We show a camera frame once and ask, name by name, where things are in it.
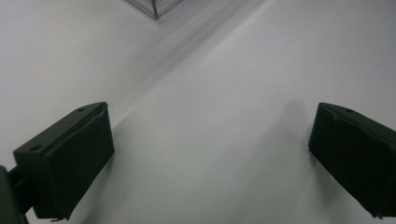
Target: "black plastic part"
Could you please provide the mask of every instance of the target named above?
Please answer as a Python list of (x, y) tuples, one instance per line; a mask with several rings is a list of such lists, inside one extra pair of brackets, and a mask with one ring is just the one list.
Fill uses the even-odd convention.
[(396, 132), (338, 105), (320, 103), (309, 149), (373, 217), (396, 216)]
[(33, 206), (36, 199), (34, 188), (26, 178), (21, 176), (18, 166), (8, 172), (8, 177), (14, 188), (19, 210), (25, 214)]
[(0, 200), (0, 224), (27, 224), (18, 205), (14, 186), (3, 166), (0, 166)]
[(38, 218), (69, 219), (114, 152), (106, 103), (83, 106), (14, 151)]

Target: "white surface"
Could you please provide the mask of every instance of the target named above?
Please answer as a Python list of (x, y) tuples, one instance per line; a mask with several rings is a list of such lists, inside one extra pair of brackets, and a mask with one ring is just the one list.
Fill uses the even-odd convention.
[(394, 223), (370, 217), (307, 142), (319, 102), (396, 129), (395, 11), (184, 0), (156, 22), (122, 0), (1, 1), (0, 163), (107, 101), (117, 151), (67, 223)]

